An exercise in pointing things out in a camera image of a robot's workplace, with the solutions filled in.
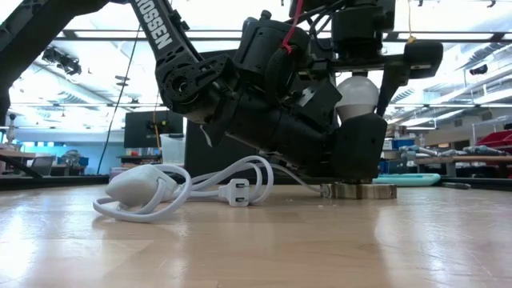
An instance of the table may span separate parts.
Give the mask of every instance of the table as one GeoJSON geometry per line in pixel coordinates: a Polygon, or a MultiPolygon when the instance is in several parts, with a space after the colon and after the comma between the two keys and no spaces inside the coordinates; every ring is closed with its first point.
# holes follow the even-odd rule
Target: table
{"type": "Polygon", "coordinates": [[[512,164],[512,156],[449,156],[449,157],[432,157],[417,158],[414,162],[418,165],[418,172],[423,172],[426,164],[443,164],[446,165],[446,176],[457,177],[455,163],[457,162],[497,162],[502,177],[508,177],[506,166],[512,164]]]}
{"type": "Polygon", "coordinates": [[[510,192],[278,186],[260,206],[187,202],[137,224],[92,209],[104,189],[0,193],[0,287],[512,287],[510,192]]]}
{"type": "MultiPolygon", "coordinates": [[[[12,151],[12,150],[0,150],[0,155],[4,155],[7,157],[11,157],[15,160],[20,161],[24,165],[26,165],[28,160],[34,159],[36,157],[43,157],[43,156],[51,156],[52,154],[48,153],[27,153],[27,152],[21,152],[21,151],[12,151]]],[[[0,171],[4,171],[5,163],[0,161],[0,171]]]]}
{"type": "Polygon", "coordinates": [[[78,175],[80,175],[81,173],[83,173],[83,171],[86,169],[85,166],[69,166],[67,164],[54,164],[51,166],[51,171],[54,172],[56,170],[62,170],[62,176],[70,176],[70,171],[71,170],[76,170],[78,171],[78,175]]]}
{"type": "Polygon", "coordinates": [[[145,155],[145,156],[130,156],[122,155],[118,156],[121,159],[121,164],[159,164],[162,159],[161,155],[145,155]]]}
{"type": "Polygon", "coordinates": [[[13,158],[36,158],[38,156],[37,153],[27,153],[27,152],[21,152],[21,151],[12,151],[12,150],[0,150],[0,154],[8,157],[13,158]]]}

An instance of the white plug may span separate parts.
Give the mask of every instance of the white plug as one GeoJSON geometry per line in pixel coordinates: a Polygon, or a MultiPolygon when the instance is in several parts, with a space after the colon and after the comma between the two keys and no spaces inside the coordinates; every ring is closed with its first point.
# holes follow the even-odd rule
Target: white plug
{"type": "Polygon", "coordinates": [[[249,205],[249,180],[232,179],[228,185],[218,188],[218,196],[226,198],[232,207],[249,205]]]}
{"type": "Polygon", "coordinates": [[[176,181],[152,165],[142,165],[114,177],[106,187],[106,194],[115,201],[132,207],[147,204],[157,193],[158,180],[166,183],[162,202],[172,199],[176,181]]]}

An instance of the ceiling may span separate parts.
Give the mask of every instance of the ceiling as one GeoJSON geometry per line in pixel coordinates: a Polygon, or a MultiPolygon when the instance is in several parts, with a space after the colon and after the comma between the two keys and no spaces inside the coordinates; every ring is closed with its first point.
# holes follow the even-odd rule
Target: ceiling
{"type": "MultiPolygon", "coordinates": [[[[20,2],[21,0],[2,0],[0,22],[20,2]]],[[[289,2],[286,0],[285,5],[281,6],[280,0],[173,0],[172,5],[189,24],[189,36],[197,39],[193,41],[194,46],[199,52],[207,52],[238,48],[237,38],[243,21],[249,16],[257,18],[263,9],[269,10],[273,19],[288,19],[289,2]],[[205,41],[202,38],[231,40],[205,41]]],[[[399,34],[399,37],[403,35],[405,38],[408,37],[409,29],[432,33],[512,31],[512,22],[507,19],[507,15],[512,12],[512,1],[498,0],[495,7],[487,8],[489,4],[490,1],[425,0],[423,6],[418,7],[418,1],[412,1],[409,17],[407,1],[397,0],[395,30],[405,31],[399,34]]],[[[65,33],[60,34],[51,45],[78,58],[82,74],[66,77],[62,70],[49,66],[39,57],[11,88],[12,111],[24,116],[20,121],[28,126],[37,123],[40,126],[74,130],[85,127],[107,128],[114,108],[93,105],[112,104],[118,100],[121,87],[117,85],[120,80],[116,76],[124,76],[126,73],[137,28],[137,19],[129,5],[111,3],[97,13],[76,17],[66,27],[65,33]],[[23,103],[48,106],[28,106],[23,103]],[[52,106],[52,103],[67,106],[52,106]]],[[[429,38],[433,37],[432,33],[417,36],[429,38]]],[[[436,34],[435,37],[482,39],[490,35],[492,34],[436,34]]],[[[154,80],[154,56],[142,32],[139,37],[141,40],[136,44],[128,75],[129,85],[124,89],[121,103],[146,103],[147,107],[137,110],[152,110],[154,107],[151,103],[161,103],[154,80]]],[[[383,53],[399,54],[404,45],[403,42],[385,42],[383,53]]],[[[509,70],[512,74],[512,48],[507,44],[496,43],[446,43],[444,47],[444,60],[436,77],[411,80],[408,86],[401,87],[396,93],[393,105],[386,112],[386,118],[391,122],[404,123],[412,118],[435,119],[458,110],[473,109],[437,107],[434,110],[433,107],[404,107],[405,104],[469,105],[479,99],[482,103],[508,103],[507,97],[512,96],[512,82],[508,74],[509,70]],[[469,74],[469,69],[484,63],[489,67],[487,74],[469,74]],[[504,77],[493,80],[496,75],[504,77]]],[[[337,82],[349,76],[342,74],[337,82]]],[[[380,86],[382,72],[371,72],[369,78],[380,86]]],[[[113,128],[123,127],[124,114],[132,110],[121,107],[114,118],[113,128]]],[[[457,112],[451,117],[459,115],[461,113],[457,112]]]]}

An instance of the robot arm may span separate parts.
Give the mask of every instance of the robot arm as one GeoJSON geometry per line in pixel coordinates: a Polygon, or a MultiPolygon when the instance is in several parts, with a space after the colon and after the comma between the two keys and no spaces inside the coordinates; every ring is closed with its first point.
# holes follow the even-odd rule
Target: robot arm
{"type": "MultiPolygon", "coordinates": [[[[155,77],[169,109],[202,124],[211,146],[227,135],[310,176],[355,182],[374,178],[386,132],[386,122],[380,116],[387,103],[409,78],[434,75],[442,56],[441,44],[408,45],[404,55],[381,56],[382,30],[389,28],[389,21],[379,18],[384,13],[375,5],[377,0],[325,0],[325,5],[307,8],[310,11],[304,15],[326,9],[334,14],[331,41],[338,54],[335,60],[312,57],[310,36],[298,27],[288,35],[292,25],[271,20],[267,11],[259,20],[249,18],[244,23],[233,59],[227,55],[202,59],[185,35],[188,25],[167,0],[115,2],[133,7],[154,52],[155,77]],[[347,25],[350,22],[364,25],[352,30],[347,25]],[[290,50],[283,48],[285,38],[290,50]],[[371,107],[370,113],[346,114],[338,127],[334,108],[342,94],[333,85],[331,73],[349,71],[360,80],[376,69],[384,70],[377,113],[371,112],[371,107]],[[297,75],[316,84],[304,91],[290,91],[297,75]]],[[[58,32],[74,16],[99,10],[106,3],[41,0],[20,4],[0,29],[0,66],[16,66],[14,72],[0,72],[0,103],[4,103],[0,112],[6,112],[12,82],[58,32]],[[30,49],[20,54],[19,47],[27,45],[30,49]]],[[[368,90],[344,85],[342,91],[343,97],[349,98],[377,93],[371,85],[368,90]]]]}

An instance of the black monitor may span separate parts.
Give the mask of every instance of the black monitor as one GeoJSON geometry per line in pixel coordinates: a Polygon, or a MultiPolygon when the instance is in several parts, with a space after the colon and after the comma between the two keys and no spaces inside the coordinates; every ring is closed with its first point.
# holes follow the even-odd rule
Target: black monitor
{"type": "MultiPolygon", "coordinates": [[[[126,113],[125,148],[156,147],[153,111],[126,113]]],[[[183,116],[171,111],[157,111],[154,116],[159,134],[182,134],[183,116]]]]}

